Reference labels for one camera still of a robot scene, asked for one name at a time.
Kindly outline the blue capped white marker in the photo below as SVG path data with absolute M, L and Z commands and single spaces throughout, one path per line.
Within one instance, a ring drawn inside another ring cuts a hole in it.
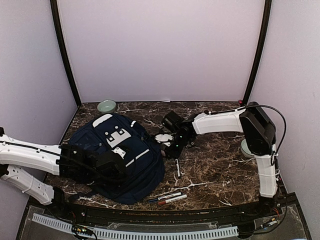
M 163 200 L 163 199 L 170 199 L 170 198 L 178 197 L 178 196 L 181 196 L 181 195 L 182 195 L 181 192 L 176 192 L 176 193 L 172 193 L 172 194 L 159 196 L 157 198 L 149 199 L 148 202 L 149 203 L 154 203 L 154 202 L 158 202 L 158 201 Z

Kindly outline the red capped white marker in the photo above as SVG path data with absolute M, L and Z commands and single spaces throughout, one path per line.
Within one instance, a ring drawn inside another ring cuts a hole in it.
M 173 197 L 173 198 L 169 198 L 169 199 L 166 199 L 166 200 L 159 201 L 157 204 L 159 206 L 161 206 L 161 205 L 165 205 L 165 204 L 172 203 L 172 202 L 179 201 L 179 200 L 186 199 L 186 198 L 187 198 L 187 195 L 183 194 L 183 195 L 179 195 L 179 196 L 176 196 L 176 197 Z

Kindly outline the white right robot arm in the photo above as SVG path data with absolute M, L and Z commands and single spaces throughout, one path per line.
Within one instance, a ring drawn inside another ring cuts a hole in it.
M 174 111 L 162 120 L 169 133 L 159 133 L 154 139 L 165 145 L 164 154 L 178 159 L 183 149 L 199 135 L 211 133 L 243 133 L 250 154 L 255 158 L 259 176 L 259 195 L 264 199 L 255 205 L 255 213 L 266 217 L 275 208 L 271 199 L 278 190 L 276 162 L 280 143 L 276 143 L 276 126 L 264 111 L 266 105 L 250 102 L 246 106 L 218 112 L 204 111 L 187 118 Z

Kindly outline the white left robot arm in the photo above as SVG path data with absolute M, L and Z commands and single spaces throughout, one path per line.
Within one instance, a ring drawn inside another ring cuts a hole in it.
M 119 147 L 98 154 L 70 144 L 40 145 L 13 139 L 1 131 L 0 177 L 40 204 L 50 206 L 58 217 L 67 218 L 71 208 L 65 203 L 64 191 L 44 184 L 22 168 L 38 169 L 94 187 L 117 186 L 127 177 L 126 154 Z

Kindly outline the navy blue student backpack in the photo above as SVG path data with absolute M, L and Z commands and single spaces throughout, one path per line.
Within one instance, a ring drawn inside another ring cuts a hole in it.
M 88 161 L 107 181 L 90 177 L 89 186 L 107 199 L 133 205 L 163 181 L 161 147 L 135 120 L 107 113 L 80 127 L 68 141 L 91 155 Z

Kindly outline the black capped white marker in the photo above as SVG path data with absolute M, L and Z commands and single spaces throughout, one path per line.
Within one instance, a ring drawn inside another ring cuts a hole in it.
M 181 178 L 181 171 L 180 171 L 180 163 L 179 163 L 178 158 L 175 159 L 175 165 L 176 165 L 177 177 L 178 177 L 178 179 L 180 179 Z

